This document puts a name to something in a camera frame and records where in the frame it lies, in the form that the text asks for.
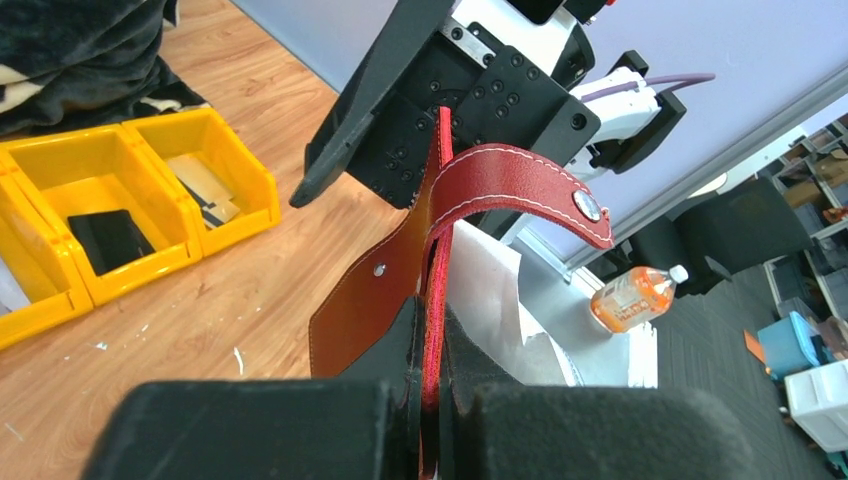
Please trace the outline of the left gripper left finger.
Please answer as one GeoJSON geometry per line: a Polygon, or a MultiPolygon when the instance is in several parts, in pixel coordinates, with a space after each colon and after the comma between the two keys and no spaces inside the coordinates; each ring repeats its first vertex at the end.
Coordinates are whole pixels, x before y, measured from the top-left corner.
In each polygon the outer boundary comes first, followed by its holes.
{"type": "Polygon", "coordinates": [[[415,479],[424,306],[343,372],[298,380],[162,380],[111,414],[86,479],[415,479]]]}

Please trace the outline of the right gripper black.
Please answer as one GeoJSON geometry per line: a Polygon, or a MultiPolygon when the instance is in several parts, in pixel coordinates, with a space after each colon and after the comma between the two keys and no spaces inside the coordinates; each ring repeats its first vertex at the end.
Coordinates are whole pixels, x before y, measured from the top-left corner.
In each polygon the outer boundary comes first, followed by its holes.
{"type": "Polygon", "coordinates": [[[400,1],[304,150],[301,208],[349,173],[412,206],[440,107],[456,148],[503,143],[570,160],[601,120],[574,95],[594,67],[598,1],[400,1]]]}

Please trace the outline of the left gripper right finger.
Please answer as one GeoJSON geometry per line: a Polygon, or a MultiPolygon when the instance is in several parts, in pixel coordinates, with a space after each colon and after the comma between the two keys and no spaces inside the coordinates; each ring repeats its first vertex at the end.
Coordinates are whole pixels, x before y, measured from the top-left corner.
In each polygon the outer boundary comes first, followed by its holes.
{"type": "Polygon", "coordinates": [[[445,313],[442,479],[751,479],[739,420],[692,389],[523,385],[445,313]]]}

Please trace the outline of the red leather card holder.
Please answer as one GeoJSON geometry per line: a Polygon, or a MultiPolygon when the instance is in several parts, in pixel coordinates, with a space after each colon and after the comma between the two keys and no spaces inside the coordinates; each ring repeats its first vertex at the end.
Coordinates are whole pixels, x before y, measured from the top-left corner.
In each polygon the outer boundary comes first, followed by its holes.
{"type": "Polygon", "coordinates": [[[451,120],[450,109],[440,107],[410,213],[348,268],[309,324],[312,375],[336,376],[388,331],[407,297],[425,300],[419,479],[433,478],[438,462],[435,422],[454,224],[484,211],[513,210],[562,226],[594,248],[614,244],[607,209],[573,174],[506,144],[455,153],[451,120]]]}

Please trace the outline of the yellow three-compartment bin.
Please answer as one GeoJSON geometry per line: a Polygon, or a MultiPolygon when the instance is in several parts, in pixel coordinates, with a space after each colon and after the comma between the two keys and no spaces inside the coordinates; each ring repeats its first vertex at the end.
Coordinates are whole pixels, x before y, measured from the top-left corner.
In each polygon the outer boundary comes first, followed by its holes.
{"type": "Polygon", "coordinates": [[[211,108],[1,146],[11,346],[277,225],[272,174],[211,108]]]}

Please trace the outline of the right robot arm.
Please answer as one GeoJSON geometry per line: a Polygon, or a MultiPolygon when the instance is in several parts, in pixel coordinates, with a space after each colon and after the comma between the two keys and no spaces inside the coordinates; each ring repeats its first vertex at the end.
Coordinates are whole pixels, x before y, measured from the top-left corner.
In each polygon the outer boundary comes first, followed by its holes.
{"type": "Polygon", "coordinates": [[[613,244],[587,181],[643,161],[685,115],[678,89],[634,51],[587,82],[583,26],[598,1],[400,1],[306,145],[290,203],[343,173],[437,231],[478,216],[505,233],[521,214],[587,244],[613,244]]]}

